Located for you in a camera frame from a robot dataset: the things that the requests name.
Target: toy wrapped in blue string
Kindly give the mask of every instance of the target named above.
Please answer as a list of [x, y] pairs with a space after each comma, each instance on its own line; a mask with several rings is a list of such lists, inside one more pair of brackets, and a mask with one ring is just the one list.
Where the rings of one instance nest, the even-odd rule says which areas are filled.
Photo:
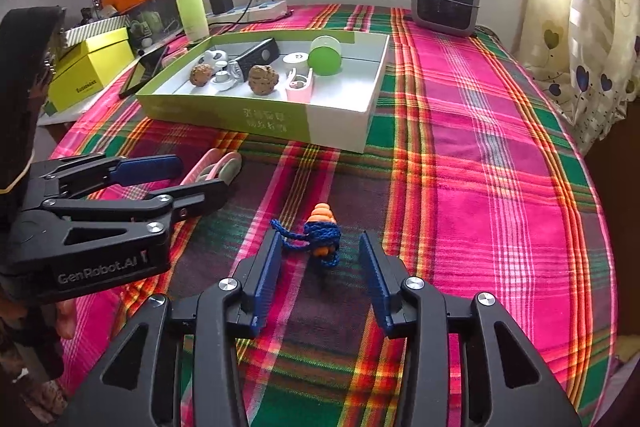
[[311, 251], [325, 268], [334, 268], [340, 263], [340, 227], [335, 221], [331, 208], [326, 203], [318, 203], [306, 220], [304, 233], [293, 233], [285, 229], [277, 219], [271, 219], [271, 226], [282, 237], [305, 241], [308, 245], [296, 247], [283, 241], [286, 248], [295, 251]]

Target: green bottle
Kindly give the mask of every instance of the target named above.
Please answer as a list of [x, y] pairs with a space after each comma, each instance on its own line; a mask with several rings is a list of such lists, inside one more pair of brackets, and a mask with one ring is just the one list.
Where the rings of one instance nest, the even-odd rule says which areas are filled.
[[209, 37], [209, 25], [202, 0], [175, 0], [184, 33], [189, 42], [198, 42]]

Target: green heart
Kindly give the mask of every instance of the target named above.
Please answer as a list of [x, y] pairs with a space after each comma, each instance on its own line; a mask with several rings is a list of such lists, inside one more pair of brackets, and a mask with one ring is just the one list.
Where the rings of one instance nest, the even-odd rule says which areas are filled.
[[550, 50], [557, 48], [560, 43], [560, 35], [551, 30], [545, 30], [545, 44]]

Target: yellow box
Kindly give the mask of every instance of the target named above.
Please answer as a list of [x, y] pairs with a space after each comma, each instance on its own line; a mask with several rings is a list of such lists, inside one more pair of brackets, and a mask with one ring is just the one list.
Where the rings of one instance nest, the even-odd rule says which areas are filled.
[[64, 111], [99, 92], [133, 61], [127, 29], [91, 37], [66, 54], [49, 86], [47, 114]]

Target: orange spiral cone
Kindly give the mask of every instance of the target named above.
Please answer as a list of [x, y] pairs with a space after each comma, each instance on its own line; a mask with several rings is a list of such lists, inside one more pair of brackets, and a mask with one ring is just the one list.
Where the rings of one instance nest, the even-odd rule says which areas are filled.
[[[311, 215], [306, 220], [306, 222], [309, 222], [309, 221], [325, 221], [325, 222], [331, 222], [337, 225], [334, 217], [334, 213], [332, 213], [331, 207], [326, 203], [316, 204], [315, 208], [311, 212]], [[334, 247], [320, 247], [320, 248], [316, 248], [312, 252], [312, 254], [315, 255], [316, 257], [325, 257], [330, 253], [334, 253], [334, 251], [335, 251]]]

